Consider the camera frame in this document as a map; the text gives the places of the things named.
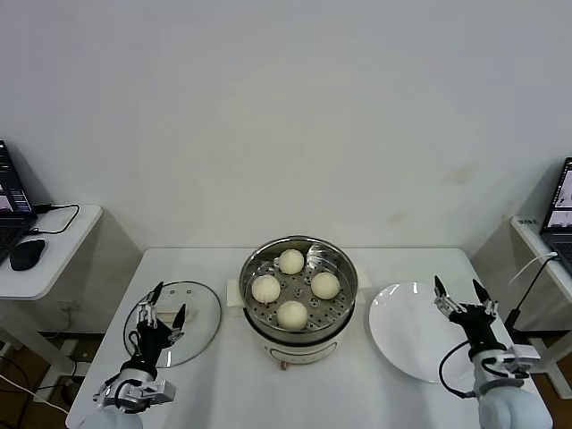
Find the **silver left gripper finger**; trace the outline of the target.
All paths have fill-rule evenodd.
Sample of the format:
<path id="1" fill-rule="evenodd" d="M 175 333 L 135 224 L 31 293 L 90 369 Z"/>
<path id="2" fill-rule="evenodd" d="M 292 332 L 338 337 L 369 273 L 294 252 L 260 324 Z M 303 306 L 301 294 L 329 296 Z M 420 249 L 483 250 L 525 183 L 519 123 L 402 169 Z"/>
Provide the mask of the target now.
<path id="1" fill-rule="evenodd" d="M 172 333 L 169 337 L 171 344 L 176 343 L 183 335 L 182 329 L 186 321 L 186 305 L 182 304 L 172 322 Z"/>
<path id="2" fill-rule="evenodd" d="M 157 327 L 156 303 L 160 298 L 164 283 L 159 282 L 139 303 L 137 325 L 144 324 L 151 329 Z"/>

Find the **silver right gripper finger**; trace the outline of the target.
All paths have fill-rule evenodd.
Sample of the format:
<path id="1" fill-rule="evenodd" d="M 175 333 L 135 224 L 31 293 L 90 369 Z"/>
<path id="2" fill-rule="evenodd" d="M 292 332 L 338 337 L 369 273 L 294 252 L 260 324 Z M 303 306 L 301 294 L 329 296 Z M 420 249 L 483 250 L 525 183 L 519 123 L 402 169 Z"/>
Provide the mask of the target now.
<path id="1" fill-rule="evenodd" d="M 448 295 L 438 275 L 434 276 L 433 291 L 435 294 L 434 304 L 446 317 L 450 317 L 453 314 L 461 314 L 465 312 L 465 308 Z"/>
<path id="2" fill-rule="evenodd" d="M 485 313 L 495 317 L 497 315 L 498 302 L 491 298 L 487 289 L 478 280 L 473 280 L 473 286 L 479 303 L 484 307 Z"/>

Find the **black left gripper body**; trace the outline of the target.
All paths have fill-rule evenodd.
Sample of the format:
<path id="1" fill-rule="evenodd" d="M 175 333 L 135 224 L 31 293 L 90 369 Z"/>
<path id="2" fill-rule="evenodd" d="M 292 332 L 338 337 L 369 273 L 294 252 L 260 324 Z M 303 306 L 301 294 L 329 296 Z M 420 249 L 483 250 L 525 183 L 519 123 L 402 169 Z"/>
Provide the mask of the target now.
<path id="1" fill-rule="evenodd" d="M 147 322 L 138 323 L 137 332 L 139 352 L 130 359 L 132 365 L 138 369 L 156 369 L 162 350 L 171 347 L 172 330 L 157 321 L 156 327 L 149 326 Z"/>

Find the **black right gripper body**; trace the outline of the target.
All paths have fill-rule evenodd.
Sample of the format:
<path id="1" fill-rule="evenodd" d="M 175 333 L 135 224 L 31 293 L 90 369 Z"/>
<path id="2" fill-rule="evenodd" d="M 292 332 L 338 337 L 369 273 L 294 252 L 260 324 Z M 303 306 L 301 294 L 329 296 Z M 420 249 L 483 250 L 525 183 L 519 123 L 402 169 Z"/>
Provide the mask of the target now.
<path id="1" fill-rule="evenodd" d="M 469 356 L 476 356 L 488 350 L 506 350 L 506 346 L 497 341 L 491 325 L 495 317 L 488 314 L 485 307 L 465 306 L 465 310 L 454 311 L 449 320 L 459 325 L 467 336 Z"/>

